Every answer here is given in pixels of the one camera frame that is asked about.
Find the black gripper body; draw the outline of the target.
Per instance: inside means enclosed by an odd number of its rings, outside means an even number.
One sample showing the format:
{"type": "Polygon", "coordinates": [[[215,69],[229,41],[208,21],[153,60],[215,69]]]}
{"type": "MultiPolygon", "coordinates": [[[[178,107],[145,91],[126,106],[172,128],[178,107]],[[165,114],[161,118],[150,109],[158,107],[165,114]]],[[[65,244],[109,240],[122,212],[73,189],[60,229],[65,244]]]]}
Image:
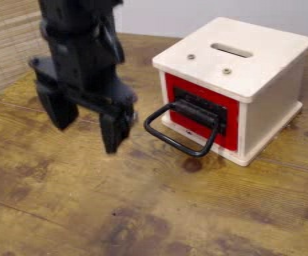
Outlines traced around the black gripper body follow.
{"type": "Polygon", "coordinates": [[[37,83],[57,88],[66,98],[97,113],[117,114],[134,106],[137,95],[117,74],[125,54],[117,33],[93,29],[82,33],[42,31],[50,56],[34,57],[37,83]]]}

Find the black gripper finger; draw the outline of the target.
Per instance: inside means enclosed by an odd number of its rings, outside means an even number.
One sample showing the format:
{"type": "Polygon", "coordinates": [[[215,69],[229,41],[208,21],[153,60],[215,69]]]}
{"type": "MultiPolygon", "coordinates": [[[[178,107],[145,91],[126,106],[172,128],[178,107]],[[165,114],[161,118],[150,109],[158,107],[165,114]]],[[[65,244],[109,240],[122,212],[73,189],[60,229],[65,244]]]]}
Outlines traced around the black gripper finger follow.
{"type": "Polygon", "coordinates": [[[117,114],[106,113],[100,115],[102,140],[108,154],[116,154],[124,140],[130,135],[137,119],[134,106],[129,105],[117,114]]]}
{"type": "Polygon", "coordinates": [[[37,83],[37,93],[54,126],[65,130],[78,117],[77,104],[57,88],[50,88],[41,82],[37,83]]]}

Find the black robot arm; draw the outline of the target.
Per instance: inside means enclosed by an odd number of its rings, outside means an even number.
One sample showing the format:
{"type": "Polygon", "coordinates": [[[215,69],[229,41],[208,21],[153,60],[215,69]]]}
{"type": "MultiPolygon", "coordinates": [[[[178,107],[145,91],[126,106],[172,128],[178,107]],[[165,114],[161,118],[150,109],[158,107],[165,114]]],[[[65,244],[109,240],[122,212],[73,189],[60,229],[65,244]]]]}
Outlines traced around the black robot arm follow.
{"type": "Polygon", "coordinates": [[[137,95],[118,77],[125,62],[114,8],[124,0],[38,0],[41,33],[50,55],[36,57],[36,87],[42,106],[61,130],[76,121],[80,107],[100,114],[105,150],[114,154],[129,137],[137,95]]]}

